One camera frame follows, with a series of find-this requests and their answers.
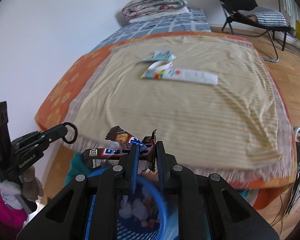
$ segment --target folded quilt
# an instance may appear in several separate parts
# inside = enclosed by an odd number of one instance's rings
[[[177,11],[186,5],[186,0],[132,0],[122,9],[122,14],[130,20],[162,11]]]
[[[282,15],[282,13],[257,6],[251,11],[238,10],[238,13],[245,17],[256,17],[256,20],[259,24],[264,26],[286,26],[287,21]]]

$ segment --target white wall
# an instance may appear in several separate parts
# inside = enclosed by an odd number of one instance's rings
[[[49,92],[83,54],[118,28],[129,0],[2,0],[0,100],[8,103],[11,139],[37,130],[34,116]],[[36,163],[46,179],[56,149]]]

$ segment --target striped blanket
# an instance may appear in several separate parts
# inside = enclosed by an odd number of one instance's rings
[[[132,0],[122,9],[122,15],[131,20],[163,11],[178,11],[186,5],[186,0]]]
[[[251,11],[238,10],[238,13],[247,18],[256,17],[257,22],[264,26],[286,26],[287,25],[287,21],[282,15],[282,13],[261,6],[257,6]]]
[[[176,68],[217,74],[218,85],[140,79],[149,66],[140,60],[157,48],[173,51]],[[136,138],[157,129],[183,165],[255,169],[282,156],[274,94],[257,51],[215,37],[161,37],[113,50],[73,123],[83,149],[105,146],[116,124]]]

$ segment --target screw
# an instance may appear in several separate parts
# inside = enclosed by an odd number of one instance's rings
[[[174,165],[174,166],[173,166],[173,169],[174,169],[175,171],[182,171],[182,166],[181,166],[181,165]]]
[[[85,178],[86,178],[86,176],[84,176],[83,174],[80,174],[75,177],[75,180],[80,182],[80,181],[84,181]]]
[[[210,178],[214,181],[219,181],[220,180],[220,176],[219,174],[213,173],[210,175]]]
[[[116,166],[113,166],[112,168],[114,171],[122,171],[122,166],[121,165],[116,165]]]

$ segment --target yellow blanket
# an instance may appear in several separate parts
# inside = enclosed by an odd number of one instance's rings
[[[175,68],[218,75],[213,87],[145,80],[156,49],[169,49]],[[104,142],[120,125],[137,138],[157,129],[178,163],[254,169],[279,160],[273,91],[254,49],[215,37],[161,37],[119,49],[82,103],[74,124]]]

